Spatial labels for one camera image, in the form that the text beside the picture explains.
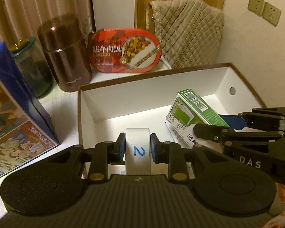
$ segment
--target power outlet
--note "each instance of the power outlet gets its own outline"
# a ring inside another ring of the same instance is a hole
[[[274,5],[270,4],[269,2],[265,3],[263,18],[270,22],[272,25],[277,26],[281,16],[281,10],[279,10]]]
[[[248,10],[257,14],[258,16],[262,16],[264,6],[265,6],[264,0],[249,0]]]

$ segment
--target blue number 2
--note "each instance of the blue number 2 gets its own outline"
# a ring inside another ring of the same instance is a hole
[[[140,156],[144,156],[146,151],[145,151],[145,149],[143,147],[141,147],[141,149],[142,149],[142,153],[138,150],[138,148],[136,146],[134,146],[134,156],[136,156],[136,152],[138,152],[138,154]]]

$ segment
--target blue and white package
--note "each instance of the blue and white package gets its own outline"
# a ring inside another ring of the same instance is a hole
[[[49,114],[0,43],[0,177],[57,145]]]

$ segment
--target quilted chair cover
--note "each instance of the quilted chair cover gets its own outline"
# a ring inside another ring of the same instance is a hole
[[[155,36],[172,68],[214,64],[224,27],[223,11],[202,0],[151,1]]]

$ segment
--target white cylindrical object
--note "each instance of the white cylindrical object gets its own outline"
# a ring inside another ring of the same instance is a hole
[[[125,171],[127,175],[151,174],[150,130],[127,128],[125,132]]]

